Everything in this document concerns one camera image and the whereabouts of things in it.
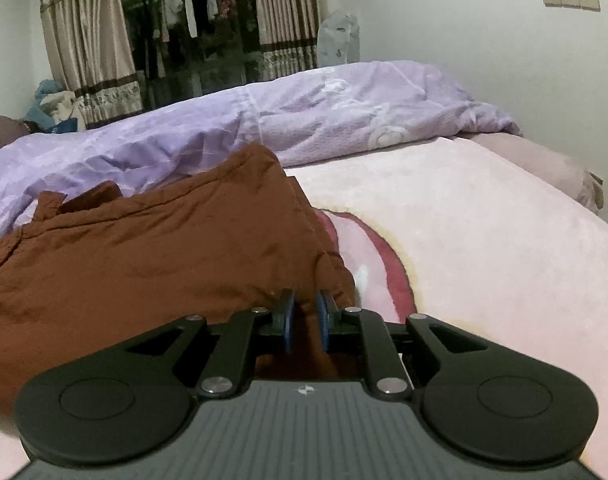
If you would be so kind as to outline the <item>rust brown garment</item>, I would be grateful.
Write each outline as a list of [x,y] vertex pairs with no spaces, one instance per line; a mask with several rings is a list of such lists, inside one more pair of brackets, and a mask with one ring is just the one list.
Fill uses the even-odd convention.
[[351,272],[298,183],[251,144],[211,170],[130,197],[102,183],[0,238],[0,414],[22,386],[190,314],[225,322],[294,292],[308,325]]

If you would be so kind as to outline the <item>blue and cream clothes pile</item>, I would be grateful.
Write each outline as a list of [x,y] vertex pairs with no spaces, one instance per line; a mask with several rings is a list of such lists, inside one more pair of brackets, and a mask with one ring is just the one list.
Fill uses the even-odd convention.
[[53,79],[40,81],[23,120],[31,125],[34,132],[65,133],[86,130],[82,100]]

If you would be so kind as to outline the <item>open wardrobe with hanging clothes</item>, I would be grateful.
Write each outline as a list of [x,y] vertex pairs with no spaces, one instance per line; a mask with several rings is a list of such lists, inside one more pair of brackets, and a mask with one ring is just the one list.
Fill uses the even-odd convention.
[[122,0],[144,108],[261,79],[256,0]]

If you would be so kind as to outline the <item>pink princess blanket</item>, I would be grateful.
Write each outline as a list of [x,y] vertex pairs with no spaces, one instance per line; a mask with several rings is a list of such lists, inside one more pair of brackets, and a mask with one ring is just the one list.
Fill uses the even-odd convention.
[[[36,134],[0,151],[0,237],[31,220],[42,190],[72,197],[112,180],[129,196],[202,170],[197,142],[166,134],[119,148],[72,138],[56,148]],[[379,148],[287,174],[330,217],[364,303],[384,276],[366,264],[375,249],[356,220],[395,252],[420,312],[588,382],[600,418],[584,461],[608,479],[606,222],[473,140]]]

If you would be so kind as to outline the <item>brown quilted headboard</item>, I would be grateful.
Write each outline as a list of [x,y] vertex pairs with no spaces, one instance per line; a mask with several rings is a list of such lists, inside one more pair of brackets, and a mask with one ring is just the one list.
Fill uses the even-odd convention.
[[22,120],[0,116],[0,150],[29,133],[30,130]]

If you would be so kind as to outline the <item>lavender purple duvet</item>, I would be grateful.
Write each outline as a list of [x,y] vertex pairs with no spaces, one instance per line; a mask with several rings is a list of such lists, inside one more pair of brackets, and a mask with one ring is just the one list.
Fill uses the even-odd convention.
[[133,196],[264,145],[286,167],[451,138],[518,133],[438,68],[373,61],[306,70],[200,96],[75,133],[34,133],[0,149],[0,238],[29,222],[38,195],[74,197],[112,181]]

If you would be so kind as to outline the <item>pale blue plastic bag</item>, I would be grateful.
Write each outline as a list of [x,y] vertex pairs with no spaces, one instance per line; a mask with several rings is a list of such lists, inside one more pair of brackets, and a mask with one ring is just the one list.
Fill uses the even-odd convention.
[[317,57],[320,67],[360,61],[360,27],[353,14],[335,11],[321,23]]

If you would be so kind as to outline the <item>beige striped left curtain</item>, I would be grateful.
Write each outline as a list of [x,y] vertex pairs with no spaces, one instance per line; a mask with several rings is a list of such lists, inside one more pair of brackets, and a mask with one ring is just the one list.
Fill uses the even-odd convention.
[[144,111],[121,0],[39,0],[52,76],[75,94],[85,126]]

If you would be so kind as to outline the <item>beige striped curtain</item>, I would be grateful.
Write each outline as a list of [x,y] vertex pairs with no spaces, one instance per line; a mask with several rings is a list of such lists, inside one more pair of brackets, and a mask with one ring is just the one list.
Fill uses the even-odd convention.
[[75,94],[85,126],[144,111],[121,0],[39,0],[52,76]]
[[256,0],[256,9],[263,81],[318,66],[319,0]]

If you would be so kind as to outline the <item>beige striped right curtain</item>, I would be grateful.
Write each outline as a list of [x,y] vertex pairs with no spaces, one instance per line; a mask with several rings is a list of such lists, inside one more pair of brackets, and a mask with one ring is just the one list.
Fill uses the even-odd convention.
[[256,9],[263,81],[318,66],[319,0],[256,0]]

